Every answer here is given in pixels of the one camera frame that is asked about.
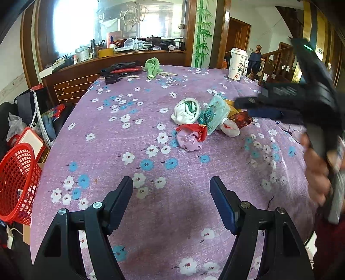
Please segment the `right hand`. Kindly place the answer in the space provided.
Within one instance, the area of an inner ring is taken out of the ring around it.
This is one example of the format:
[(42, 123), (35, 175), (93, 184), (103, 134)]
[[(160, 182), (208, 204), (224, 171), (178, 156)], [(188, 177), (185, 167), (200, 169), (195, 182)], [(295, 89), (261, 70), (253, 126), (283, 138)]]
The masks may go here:
[(328, 166), (311, 148), (307, 134), (301, 136), (301, 145), (305, 148), (303, 158), (306, 165), (305, 177), (308, 182), (309, 196), (312, 201), (323, 206), (331, 189)]

